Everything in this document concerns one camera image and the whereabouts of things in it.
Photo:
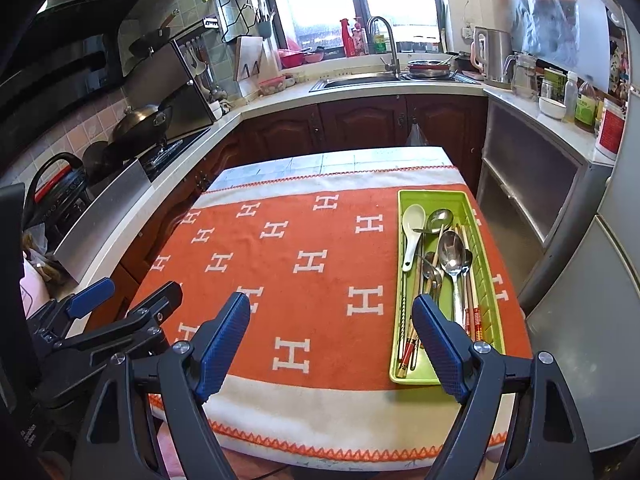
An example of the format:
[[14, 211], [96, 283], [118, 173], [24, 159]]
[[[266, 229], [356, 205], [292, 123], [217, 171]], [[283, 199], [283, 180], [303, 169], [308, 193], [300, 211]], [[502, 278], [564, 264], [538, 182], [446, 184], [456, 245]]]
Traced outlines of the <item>cream chopstick red band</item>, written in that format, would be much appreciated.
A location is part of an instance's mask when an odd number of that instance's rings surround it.
[[[466, 234], [465, 226], [457, 226], [457, 233], [460, 235], [463, 247], [471, 250], [469, 237]], [[480, 317], [480, 306], [478, 305], [477, 292], [475, 288], [475, 278], [473, 265], [468, 276], [463, 277], [464, 283], [464, 304], [465, 304], [465, 323], [468, 328], [468, 334], [474, 341], [484, 338], [484, 330], [482, 327], [482, 318]]]

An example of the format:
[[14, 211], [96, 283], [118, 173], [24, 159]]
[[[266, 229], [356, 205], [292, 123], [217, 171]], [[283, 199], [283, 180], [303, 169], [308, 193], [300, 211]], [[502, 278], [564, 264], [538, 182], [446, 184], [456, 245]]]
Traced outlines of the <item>wide steel soup spoon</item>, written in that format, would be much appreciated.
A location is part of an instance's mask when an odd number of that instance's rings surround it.
[[425, 255], [425, 263], [428, 265], [430, 271], [431, 286], [428, 294], [432, 299], [439, 304], [440, 293], [442, 292], [442, 271], [437, 266], [434, 266], [433, 260], [435, 257], [434, 252], [427, 252]]

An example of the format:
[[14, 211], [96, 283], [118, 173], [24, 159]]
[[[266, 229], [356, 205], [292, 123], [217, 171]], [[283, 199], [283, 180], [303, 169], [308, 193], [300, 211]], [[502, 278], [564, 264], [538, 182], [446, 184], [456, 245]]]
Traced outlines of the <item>large steel spoon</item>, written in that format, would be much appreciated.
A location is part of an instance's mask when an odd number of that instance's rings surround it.
[[459, 283], [463, 269], [465, 249], [460, 236], [453, 230], [442, 233], [438, 242], [438, 258], [442, 270], [450, 277], [452, 283], [452, 298], [454, 298], [454, 322], [465, 328], [462, 290]]

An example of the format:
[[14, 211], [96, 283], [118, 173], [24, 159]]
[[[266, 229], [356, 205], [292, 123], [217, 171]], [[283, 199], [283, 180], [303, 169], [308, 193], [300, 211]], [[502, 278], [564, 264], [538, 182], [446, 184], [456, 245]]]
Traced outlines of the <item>steel chopstick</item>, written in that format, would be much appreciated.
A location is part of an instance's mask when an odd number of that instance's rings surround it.
[[399, 340], [398, 340], [398, 356], [396, 370], [400, 367], [402, 355], [404, 354], [405, 347], [405, 333], [406, 333], [406, 312], [407, 312], [407, 271], [402, 271], [402, 283], [400, 294], [400, 318], [399, 318]]

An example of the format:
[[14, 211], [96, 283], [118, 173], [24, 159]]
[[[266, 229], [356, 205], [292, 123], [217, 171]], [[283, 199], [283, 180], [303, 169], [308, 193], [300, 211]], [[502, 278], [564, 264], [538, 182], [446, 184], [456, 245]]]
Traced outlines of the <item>white ceramic spoon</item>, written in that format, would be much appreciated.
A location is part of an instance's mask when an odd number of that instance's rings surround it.
[[412, 269], [414, 255], [416, 254], [416, 248], [418, 248], [425, 222], [425, 211], [418, 204], [410, 205], [402, 214], [402, 232], [406, 237], [404, 260], [402, 260], [402, 272], [404, 273], [409, 273]]

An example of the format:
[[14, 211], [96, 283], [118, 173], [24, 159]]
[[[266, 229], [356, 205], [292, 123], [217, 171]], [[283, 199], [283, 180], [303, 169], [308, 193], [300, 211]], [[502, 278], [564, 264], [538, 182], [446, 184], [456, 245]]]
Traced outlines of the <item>small steel spoon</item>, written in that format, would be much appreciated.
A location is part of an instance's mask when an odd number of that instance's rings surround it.
[[469, 272], [472, 268], [472, 264], [473, 264], [473, 253], [468, 248], [465, 248], [463, 261], [462, 261], [462, 269], [461, 269], [462, 276], [469, 275]]

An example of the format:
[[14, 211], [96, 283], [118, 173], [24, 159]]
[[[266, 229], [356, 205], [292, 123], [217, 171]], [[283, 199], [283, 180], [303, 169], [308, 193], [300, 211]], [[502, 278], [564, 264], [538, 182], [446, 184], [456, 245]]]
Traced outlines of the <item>steel fork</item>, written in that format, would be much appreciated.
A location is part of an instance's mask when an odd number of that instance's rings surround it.
[[424, 243], [420, 242], [418, 246], [418, 271], [419, 281], [416, 288], [416, 296], [427, 294], [431, 286], [430, 271], [428, 265], [425, 263], [425, 249]]

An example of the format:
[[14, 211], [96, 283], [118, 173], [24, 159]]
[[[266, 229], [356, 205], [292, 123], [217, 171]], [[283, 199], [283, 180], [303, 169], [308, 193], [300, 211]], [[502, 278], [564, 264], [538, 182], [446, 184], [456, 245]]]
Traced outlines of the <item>medium steel spoon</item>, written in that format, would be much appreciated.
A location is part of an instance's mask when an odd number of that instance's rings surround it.
[[[446, 208], [436, 209], [426, 219], [425, 226], [421, 229], [416, 229], [416, 232], [424, 235], [433, 235], [436, 237], [436, 242], [439, 242], [442, 233], [450, 228], [453, 221], [454, 214], [451, 210]], [[432, 252], [424, 252], [423, 259], [431, 265], [433, 273], [436, 275], [436, 281], [441, 283], [444, 272], [438, 267], [437, 249]]]

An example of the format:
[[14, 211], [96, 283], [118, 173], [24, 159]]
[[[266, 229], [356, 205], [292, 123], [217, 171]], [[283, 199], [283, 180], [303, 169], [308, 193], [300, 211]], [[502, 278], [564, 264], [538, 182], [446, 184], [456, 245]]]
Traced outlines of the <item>white refrigerator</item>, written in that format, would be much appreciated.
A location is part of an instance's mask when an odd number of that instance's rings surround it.
[[559, 363], [590, 451], [639, 437], [639, 31], [627, 25], [630, 93], [622, 146], [574, 256], [527, 318]]

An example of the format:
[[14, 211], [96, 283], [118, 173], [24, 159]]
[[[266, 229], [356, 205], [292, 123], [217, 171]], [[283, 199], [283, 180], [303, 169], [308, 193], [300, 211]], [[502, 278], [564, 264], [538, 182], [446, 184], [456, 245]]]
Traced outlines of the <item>orange H-pattern cloth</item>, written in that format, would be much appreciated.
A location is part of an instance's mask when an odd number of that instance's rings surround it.
[[458, 404], [439, 386], [390, 380], [402, 190], [461, 192], [451, 166], [227, 182], [205, 192], [143, 279], [177, 282], [164, 325], [190, 339], [232, 292], [252, 317], [220, 391], [205, 404], [226, 448], [322, 468], [430, 464]]

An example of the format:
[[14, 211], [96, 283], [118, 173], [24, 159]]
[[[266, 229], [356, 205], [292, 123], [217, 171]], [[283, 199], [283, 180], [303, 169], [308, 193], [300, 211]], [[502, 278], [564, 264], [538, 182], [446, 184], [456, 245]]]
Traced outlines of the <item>black wok pan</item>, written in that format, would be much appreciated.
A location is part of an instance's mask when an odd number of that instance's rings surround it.
[[171, 105], [128, 106], [124, 117], [114, 127], [111, 140], [90, 144], [82, 160], [86, 164], [116, 164], [136, 158], [151, 146], [166, 141], [171, 118]]

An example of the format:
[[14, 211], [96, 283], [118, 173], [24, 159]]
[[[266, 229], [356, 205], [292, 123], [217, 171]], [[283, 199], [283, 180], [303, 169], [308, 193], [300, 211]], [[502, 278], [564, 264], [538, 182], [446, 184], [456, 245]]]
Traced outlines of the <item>red white canister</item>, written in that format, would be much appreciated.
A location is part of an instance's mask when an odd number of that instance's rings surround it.
[[609, 99], [603, 101], [596, 149], [609, 159], [615, 160], [620, 151], [625, 120], [626, 115], [623, 107]]

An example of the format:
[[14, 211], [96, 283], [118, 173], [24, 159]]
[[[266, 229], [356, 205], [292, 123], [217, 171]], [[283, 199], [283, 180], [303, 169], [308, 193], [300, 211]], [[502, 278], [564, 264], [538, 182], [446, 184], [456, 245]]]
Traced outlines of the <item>white bowl on counter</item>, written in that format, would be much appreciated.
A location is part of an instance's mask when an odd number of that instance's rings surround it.
[[538, 107], [544, 116], [555, 120], [563, 120], [566, 115], [566, 106], [554, 99], [540, 96], [538, 98]]

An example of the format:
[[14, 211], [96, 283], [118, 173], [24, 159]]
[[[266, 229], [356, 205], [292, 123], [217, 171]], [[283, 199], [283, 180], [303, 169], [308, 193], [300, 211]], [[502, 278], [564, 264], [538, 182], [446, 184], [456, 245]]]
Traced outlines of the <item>red bottle on sill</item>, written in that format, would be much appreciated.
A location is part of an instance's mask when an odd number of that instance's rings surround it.
[[350, 34], [350, 30], [349, 30], [349, 21], [347, 18], [341, 18], [340, 23], [341, 23], [342, 43], [343, 43], [343, 49], [344, 49], [345, 55], [348, 58], [352, 58], [353, 56], [356, 55], [356, 53], [355, 53], [354, 40], [352, 39], [352, 35]]

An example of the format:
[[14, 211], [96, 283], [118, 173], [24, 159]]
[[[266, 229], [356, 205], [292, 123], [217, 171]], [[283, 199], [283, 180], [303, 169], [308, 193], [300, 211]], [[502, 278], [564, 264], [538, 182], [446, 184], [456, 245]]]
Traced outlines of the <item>steel electric kettle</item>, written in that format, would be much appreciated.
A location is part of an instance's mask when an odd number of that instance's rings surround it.
[[506, 60], [513, 53], [512, 37], [500, 29], [475, 26], [471, 46], [471, 62], [480, 71], [486, 84], [510, 86]]

